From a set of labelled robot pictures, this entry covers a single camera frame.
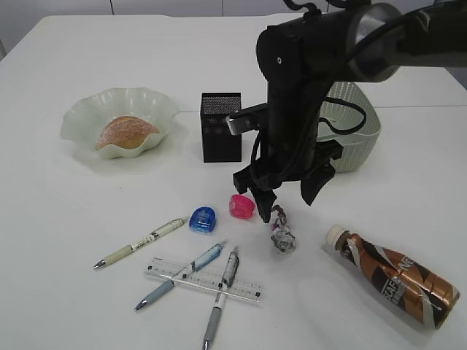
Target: pen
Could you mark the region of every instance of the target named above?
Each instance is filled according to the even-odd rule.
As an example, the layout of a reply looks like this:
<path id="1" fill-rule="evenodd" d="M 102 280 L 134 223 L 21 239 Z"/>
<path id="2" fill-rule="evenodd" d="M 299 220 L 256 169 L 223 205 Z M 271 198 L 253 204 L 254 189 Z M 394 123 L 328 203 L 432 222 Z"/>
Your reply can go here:
<path id="1" fill-rule="evenodd" d="M 225 267 L 222 281 L 219 283 L 219 289 L 223 292 L 232 286 L 235 279 L 236 270 L 239 268 L 239 248 L 236 246 L 228 257 L 227 266 Z M 207 324 L 206 333 L 204 333 L 203 339 L 203 350 L 209 350 L 211 344 L 216 335 L 217 326 L 219 325 L 220 315 L 222 314 L 222 308 L 225 305 L 225 299 L 227 296 L 223 293 L 218 293 L 216 301 L 212 307 L 211 316 Z"/>
<path id="2" fill-rule="evenodd" d="M 192 261 L 189 265 L 185 266 L 178 272 L 176 272 L 173 277 L 176 279 L 186 279 L 191 275 L 193 272 L 201 270 L 204 266 L 209 264 L 211 261 L 219 257 L 220 253 L 222 252 L 223 247 L 227 241 L 222 241 L 220 243 L 215 244 L 211 248 L 209 248 L 205 253 L 203 253 L 200 257 L 196 260 Z M 162 297 L 168 291 L 174 288 L 174 282 L 171 280 L 167 280 L 162 283 L 157 289 L 153 290 L 150 294 L 146 295 L 143 300 L 136 305 L 134 308 L 135 311 L 138 311 L 148 305 L 154 303 L 157 299 Z"/>
<path id="3" fill-rule="evenodd" d="M 164 226 L 155 229 L 148 236 L 137 241 L 135 244 L 129 244 L 128 246 L 124 246 L 122 249 L 117 250 L 115 253 L 112 253 L 108 257 L 105 257 L 104 259 L 100 260 L 97 264 L 94 265 L 94 270 L 111 265 L 116 261 L 129 256 L 131 253 L 135 252 L 138 249 L 141 249 L 143 246 L 159 239 L 160 237 L 164 237 L 167 233 L 170 233 L 173 230 L 176 230 L 177 228 L 183 226 L 187 221 L 188 217 L 183 217 L 180 219 L 172 220 L 171 222 L 167 222 Z"/>

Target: bowl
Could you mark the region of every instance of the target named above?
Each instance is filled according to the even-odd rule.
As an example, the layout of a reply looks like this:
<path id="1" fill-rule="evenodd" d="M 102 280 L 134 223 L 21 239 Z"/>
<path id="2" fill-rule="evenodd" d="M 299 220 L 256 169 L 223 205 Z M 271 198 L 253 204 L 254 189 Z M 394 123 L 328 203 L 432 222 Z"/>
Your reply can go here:
<path id="1" fill-rule="evenodd" d="M 74 141 L 103 159 L 133 158 L 156 147 L 170 132 L 172 118 L 179 112 L 178 106 L 163 93 L 145 87 L 114 87 L 84 98 L 69 109 L 63 116 L 61 138 Z M 109 144 L 97 150 L 103 129 L 122 116 L 143 119 L 154 125 L 159 133 L 150 134 L 137 148 L 125 149 Z"/>

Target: sugar-coated bun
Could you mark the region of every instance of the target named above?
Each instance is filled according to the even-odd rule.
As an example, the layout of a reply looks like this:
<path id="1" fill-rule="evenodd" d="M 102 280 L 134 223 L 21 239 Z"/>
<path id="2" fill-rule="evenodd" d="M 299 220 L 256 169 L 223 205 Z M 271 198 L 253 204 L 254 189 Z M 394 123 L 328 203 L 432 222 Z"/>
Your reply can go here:
<path id="1" fill-rule="evenodd" d="M 125 149 L 137 148 L 151 133 L 159 133 L 159 130 L 143 119 L 119 117 L 104 128 L 96 149 L 101 149 L 108 144 L 115 144 Z"/>

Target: ruler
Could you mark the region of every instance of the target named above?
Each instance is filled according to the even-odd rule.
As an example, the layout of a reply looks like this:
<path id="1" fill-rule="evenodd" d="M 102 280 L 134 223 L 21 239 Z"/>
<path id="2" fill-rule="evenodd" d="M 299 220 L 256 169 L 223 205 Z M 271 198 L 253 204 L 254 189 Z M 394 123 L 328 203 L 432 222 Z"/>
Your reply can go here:
<path id="1" fill-rule="evenodd" d="M 144 274 L 156 279 L 172 279 L 171 277 L 176 274 L 177 271 L 180 271 L 187 265 L 189 265 L 188 262 L 173 262 L 154 257 L 146 267 Z M 189 275 L 186 279 L 172 279 L 172 281 L 217 293 L 222 292 L 219 290 L 222 276 L 223 271 L 213 268 L 202 268 L 200 271 Z M 238 297 L 242 300 L 258 302 L 263 295 L 263 286 L 259 283 L 246 281 L 244 279 L 234 279 L 232 286 L 227 292 L 224 292 L 224 294 L 230 295 L 231 297 Z"/>

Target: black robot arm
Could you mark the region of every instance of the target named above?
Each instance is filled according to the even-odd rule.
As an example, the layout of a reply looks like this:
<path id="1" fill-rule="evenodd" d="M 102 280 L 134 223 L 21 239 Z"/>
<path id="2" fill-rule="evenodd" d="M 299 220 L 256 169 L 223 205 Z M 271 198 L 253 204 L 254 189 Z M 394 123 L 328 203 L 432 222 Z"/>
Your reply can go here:
<path id="1" fill-rule="evenodd" d="M 283 182 L 300 181 L 301 196 L 311 205 L 333 178 L 329 162 L 341 157 L 342 147 L 336 141 L 316 140 L 320 106 L 334 82 L 381 82 L 399 66 L 467 66 L 467 1 L 407 15 L 369 0 L 327 1 L 345 9 L 321 14 L 311 4 L 285 0 L 291 9 L 309 11 L 269 26 L 258 38 L 256 55 L 268 81 L 268 102 L 227 119 L 232 134 L 258 130 L 251 163 L 235 173 L 233 181 L 240 193 L 251 190 L 264 222 L 276 199 L 273 190 Z M 363 122 L 341 134 L 363 126 L 365 112 L 359 112 Z"/>

